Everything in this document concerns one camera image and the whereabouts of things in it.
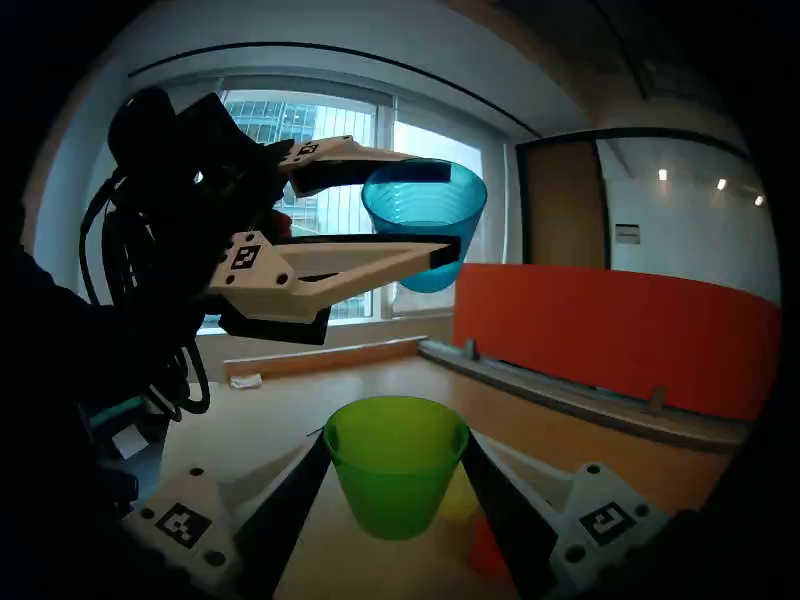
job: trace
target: ceiling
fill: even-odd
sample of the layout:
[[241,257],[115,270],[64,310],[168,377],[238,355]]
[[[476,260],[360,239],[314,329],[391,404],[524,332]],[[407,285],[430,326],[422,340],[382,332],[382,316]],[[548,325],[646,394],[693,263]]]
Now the ceiling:
[[630,77],[643,98],[678,97],[724,113],[720,96],[641,0],[492,0],[570,64]]
[[667,169],[669,181],[716,186],[728,181],[729,190],[745,196],[762,193],[753,166],[744,160],[696,142],[668,138],[630,138],[597,142],[605,179],[656,180],[659,169]]

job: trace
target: white wall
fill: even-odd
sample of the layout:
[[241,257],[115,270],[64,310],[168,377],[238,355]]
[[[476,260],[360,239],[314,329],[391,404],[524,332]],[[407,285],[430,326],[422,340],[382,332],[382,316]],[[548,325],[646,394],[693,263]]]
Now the white wall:
[[[713,182],[607,180],[611,265],[736,288],[780,304],[775,235],[767,206]],[[641,245],[618,244],[614,225],[640,226]]]
[[72,290],[78,289],[78,229],[87,195],[93,193],[89,180],[127,89],[125,72],[113,61],[89,77],[66,130],[50,134],[61,134],[61,141],[41,194],[33,245],[36,262]]
[[[186,50],[247,41],[330,44],[404,62],[457,83],[529,125],[589,124],[572,98],[532,60],[489,29],[436,0],[179,0],[154,6],[115,49],[130,69]],[[388,82],[433,97],[511,132],[530,134],[452,88],[374,60],[320,50],[244,48],[180,59],[133,78],[138,86],[214,69],[315,69]]]

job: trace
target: window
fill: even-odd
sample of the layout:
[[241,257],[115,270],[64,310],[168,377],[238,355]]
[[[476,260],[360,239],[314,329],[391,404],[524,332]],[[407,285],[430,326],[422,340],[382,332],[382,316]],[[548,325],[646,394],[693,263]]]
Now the window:
[[[397,120],[393,127],[394,145],[397,152],[424,158],[439,158],[467,167],[481,179],[484,157],[479,148],[452,139],[440,133],[423,129]],[[484,219],[478,223],[470,243],[465,262],[484,262]],[[419,294],[394,283],[386,290],[386,310],[392,315],[405,315],[421,311],[449,310],[455,302],[455,284],[434,294]]]

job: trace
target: wall sign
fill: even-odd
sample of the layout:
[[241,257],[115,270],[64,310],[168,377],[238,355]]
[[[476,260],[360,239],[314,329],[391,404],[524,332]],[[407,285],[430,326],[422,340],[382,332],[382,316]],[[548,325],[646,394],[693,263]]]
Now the wall sign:
[[614,235],[618,244],[641,244],[638,225],[617,223],[614,226]]

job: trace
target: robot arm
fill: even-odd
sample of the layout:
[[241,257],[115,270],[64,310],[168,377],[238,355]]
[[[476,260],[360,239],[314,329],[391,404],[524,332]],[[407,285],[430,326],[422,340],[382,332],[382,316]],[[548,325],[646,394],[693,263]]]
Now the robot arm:
[[[163,90],[148,88],[119,109],[108,146],[118,167],[81,223],[81,273],[99,304],[86,239],[106,208],[106,281],[131,323],[142,321],[138,307],[156,306],[167,322],[170,315],[219,314],[232,335],[322,344],[332,304],[459,256],[459,239],[442,236],[281,235],[273,207],[287,182],[308,196],[364,183],[381,166],[410,158],[364,148],[351,136],[263,146],[239,130],[215,94],[176,115]],[[413,165],[401,179],[449,180],[441,164]],[[205,412],[210,394],[197,346],[189,339],[169,351],[142,393],[175,420],[181,408]],[[189,399],[184,351],[200,401]]]

